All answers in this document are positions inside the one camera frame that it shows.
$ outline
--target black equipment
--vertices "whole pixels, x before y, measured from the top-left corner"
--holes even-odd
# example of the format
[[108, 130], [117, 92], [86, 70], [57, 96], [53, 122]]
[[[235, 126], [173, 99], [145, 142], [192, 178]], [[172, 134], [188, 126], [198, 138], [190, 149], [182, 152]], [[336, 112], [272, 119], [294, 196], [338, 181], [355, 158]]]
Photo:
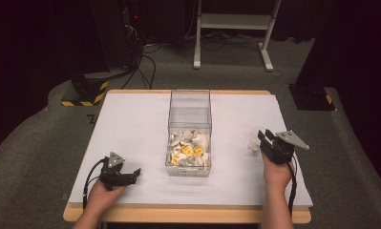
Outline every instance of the black equipment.
[[137, 177], [140, 175], [140, 169], [135, 170], [132, 174], [122, 174], [120, 170], [124, 164], [125, 159], [117, 155], [114, 152], [110, 152], [110, 157], [104, 157], [89, 172], [86, 179], [85, 187], [83, 189], [83, 209], [86, 207], [88, 198], [88, 188], [91, 182], [90, 177], [92, 176], [93, 170], [98, 164], [103, 163], [103, 168], [99, 176], [99, 180], [104, 183], [109, 191], [117, 186], [127, 186], [130, 184], [135, 184], [137, 182]]
[[309, 146], [293, 132], [280, 132], [275, 136], [269, 130], [265, 130], [265, 134], [259, 131], [258, 138], [261, 140], [260, 147], [275, 164], [289, 163], [294, 154], [294, 146], [309, 150]]
[[132, 73], [144, 45], [138, 0], [54, 4], [59, 58], [71, 85], [64, 106], [96, 106], [112, 78]]

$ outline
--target black curtain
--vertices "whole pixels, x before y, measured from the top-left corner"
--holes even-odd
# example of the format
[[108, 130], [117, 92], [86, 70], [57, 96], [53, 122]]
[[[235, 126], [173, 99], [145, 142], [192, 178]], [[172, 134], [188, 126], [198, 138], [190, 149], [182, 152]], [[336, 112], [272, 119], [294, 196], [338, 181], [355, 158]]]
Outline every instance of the black curtain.
[[271, 38], [295, 42], [309, 41], [318, 36], [333, 0], [283, 0]]
[[70, 77], [49, 42], [50, 1], [0, 1], [0, 144]]
[[335, 0], [296, 86], [337, 90], [361, 146], [381, 176], [381, 0]]
[[274, 2], [274, 0], [202, 0], [202, 11], [206, 13], [269, 14], [273, 10]]

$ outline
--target yellow black tape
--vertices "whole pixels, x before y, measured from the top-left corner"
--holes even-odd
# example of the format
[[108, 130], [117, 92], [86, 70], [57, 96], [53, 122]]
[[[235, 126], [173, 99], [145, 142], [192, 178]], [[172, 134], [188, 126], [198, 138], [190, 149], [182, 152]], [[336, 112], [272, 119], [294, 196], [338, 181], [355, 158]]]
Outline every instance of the yellow black tape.
[[75, 94], [74, 96], [65, 96], [61, 99], [61, 103], [66, 107], [84, 106], [92, 107], [97, 106], [103, 98], [109, 81], [97, 82], [88, 91], [85, 98]]
[[328, 102], [328, 104], [331, 104], [331, 103], [332, 103], [332, 98], [330, 97], [329, 94], [327, 94], [327, 102]]

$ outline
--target transparent storage bin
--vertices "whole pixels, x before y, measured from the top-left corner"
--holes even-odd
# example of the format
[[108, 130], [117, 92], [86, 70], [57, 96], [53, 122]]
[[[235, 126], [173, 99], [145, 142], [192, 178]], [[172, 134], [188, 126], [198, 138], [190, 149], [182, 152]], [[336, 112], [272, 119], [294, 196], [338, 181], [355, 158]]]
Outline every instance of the transparent storage bin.
[[208, 177], [211, 170], [208, 90], [172, 90], [165, 165], [171, 177]]

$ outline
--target black cable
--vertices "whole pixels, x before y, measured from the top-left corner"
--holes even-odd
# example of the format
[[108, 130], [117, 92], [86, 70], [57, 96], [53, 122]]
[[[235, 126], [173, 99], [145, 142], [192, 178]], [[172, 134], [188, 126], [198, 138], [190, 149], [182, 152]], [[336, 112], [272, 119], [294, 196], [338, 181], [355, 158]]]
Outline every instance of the black cable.
[[195, 14], [195, 12], [196, 12], [196, 0], [193, 1], [193, 12], [192, 12], [192, 15], [191, 15], [190, 26], [189, 26], [189, 30], [187, 31], [187, 34], [184, 36], [184, 39], [188, 36], [188, 34], [191, 31], [191, 28], [193, 27], [193, 21], [194, 21], [194, 14]]
[[127, 79], [127, 81], [125, 82], [124, 85], [122, 85], [121, 89], [124, 89], [125, 86], [127, 86], [127, 84], [130, 82], [131, 78], [133, 78], [134, 74], [137, 72], [138, 68], [139, 68], [139, 65], [140, 65], [140, 62], [142, 60], [142, 52], [143, 52], [143, 47], [141, 49], [141, 54], [139, 55], [139, 60], [137, 61], [136, 63], [136, 66], [135, 66], [135, 70], [131, 73], [130, 77]]
[[290, 212], [290, 215], [292, 216], [292, 205], [294, 203], [295, 195], [297, 192], [297, 178], [296, 178], [297, 168], [296, 168], [296, 171], [294, 173], [293, 169], [291, 168], [291, 165], [289, 163], [286, 163], [286, 164], [287, 164], [288, 170], [291, 173], [291, 180], [292, 180], [291, 193], [290, 193], [290, 197], [288, 199], [288, 210]]
[[97, 179], [97, 178], [99, 178], [99, 176], [92, 178], [92, 179], [89, 181], [89, 183], [91, 183], [93, 180], [95, 180], [95, 179]]
[[104, 158], [98, 161], [95, 164], [95, 166], [92, 168], [92, 170], [89, 172], [88, 177], [86, 178], [85, 187], [83, 188], [83, 209], [86, 208], [86, 204], [88, 203], [88, 189], [89, 189], [89, 183], [91, 182], [89, 181], [89, 179], [92, 176], [92, 173], [95, 170], [95, 167], [97, 167], [97, 165], [99, 165], [100, 163], [104, 163], [104, 162], [105, 162]]
[[152, 85], [154, 83], [154, 78], [155, 78], [155, 72], [157, 71], [157, 65], [155, 64], [155, 61], [151, 57], [149, 57], [147, 55], [142, 55], [142, 57], [145, 57], [145, 58], [151, 60], [152, 64], [154, 65], [154, 72], [152, 73], [151, 83], [149, 84], [149, 89], [152, 89]]
[[156, 51], [160, 50], [160, 47], [161, 47], [160, 42], [158, 42], [157, 44], [154, 44], [154, 45], [158, 45], [158, 47], [155, 50], [150, 51], [150, 52], [143, 52], [143, 53], [152, 53], [152, 52], [156, 52]]
[[202, 44], [200, 44], [200, 46], [205, 49], [205, 50], [208, 50], [208, 51], [218, 51], [220, 49], [222, 49], [225, 45], [226, 45], [226, 39], [225, 37], [219, 33], [219, 36], [206, 36], [207, 37], [207, 40], [212, 42], [212, 43], [219, 43], [219, 42], [222, 42], [222, 44], [218, 47], [218, 48], [215, 48], [215, 49], [210, 49], [210, 48], [206, 48], [205, 46], [203, 46]]
[[257, 37], [253, 37], [253, 36], [250, 36], [249, 38], [247, 38], [245, 41], [226, 41], [226, 44], [228, 45], [250, 45], [250, 44], [255, 44], [255, 43], [259, 43], [261, 40], [262, 40], [262, 37], [254, 40], [254, 38], [257, 38]]
[[127, 70], [123, 73], [117, 73], [115, 75], [111, 75], [111, 76], [108, 76], [108, 77], [104, 77], [104, 78], [86, 78], [87, 80], [89, 80], [90, 82], [101, 82], [101, 81], [109, 81], [109, 80], [112, 80], [112, 79], [115, 79], [115, 78], [121, 78], [122, 76], [125, 76], [129, 73], [131, 73], [134, 69], [131, 69], [131, 70]]
[[143, 86], [145, 87], [145, 89], [147, 89], [147, 86], [148, 85], [149, 87], [151, 87], [151, 84], [149, 83], [148, 79], [146, 78], [145, 74], [140, 70], [140, 68], [138, 68], [138, 71], [140, 73], [140, 75], [142, 76], [142, 82], [143, 82]]
[[294, 164], [295, 164], [295, 173], [294, 173], [294, 176], [297, 177], [297, 159], [295, 158], [295, 156], [292, 156], [292, 158], [294, 159]]

